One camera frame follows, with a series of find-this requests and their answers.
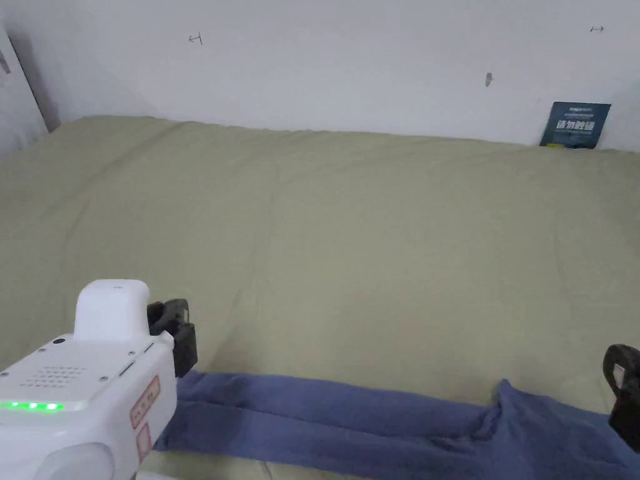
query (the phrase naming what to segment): blue towel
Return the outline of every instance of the blue towel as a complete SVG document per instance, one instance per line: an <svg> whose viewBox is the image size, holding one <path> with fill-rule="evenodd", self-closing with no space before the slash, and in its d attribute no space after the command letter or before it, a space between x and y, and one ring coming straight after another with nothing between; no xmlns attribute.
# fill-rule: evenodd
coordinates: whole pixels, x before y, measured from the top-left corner
<svg viewBox="0 0 640 480"><path fill-rule="evenodd" d="M607 417L500 383L495 406L321 380L190 372L160 451L381 479L632 479Z"/></svg>

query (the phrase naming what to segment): bed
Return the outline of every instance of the bed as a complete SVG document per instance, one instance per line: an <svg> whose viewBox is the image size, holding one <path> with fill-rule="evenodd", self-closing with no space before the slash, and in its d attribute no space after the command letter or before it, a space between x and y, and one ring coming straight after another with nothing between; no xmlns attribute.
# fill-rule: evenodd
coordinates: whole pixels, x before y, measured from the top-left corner
<svg viewBox="0 0 640 480"><path fill-rule="evenodd" d="M0 364L96 278L185 297L198 368L607 412L640 344L640 155L154 118L63 125L0 164ZM338 478L154 454L184 479Z"/></svg>

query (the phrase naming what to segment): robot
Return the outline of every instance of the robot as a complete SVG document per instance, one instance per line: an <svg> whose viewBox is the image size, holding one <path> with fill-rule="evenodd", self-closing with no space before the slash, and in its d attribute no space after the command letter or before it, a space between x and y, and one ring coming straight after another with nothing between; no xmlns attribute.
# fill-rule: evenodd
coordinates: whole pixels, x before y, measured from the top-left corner
<svg viewBox="0 0 640 480"><path fill-rule="evenodd" d="M0 477L131 480L198 360L186 300L147 305L139 280L80 293L73 334L0 372Z"/></svg>

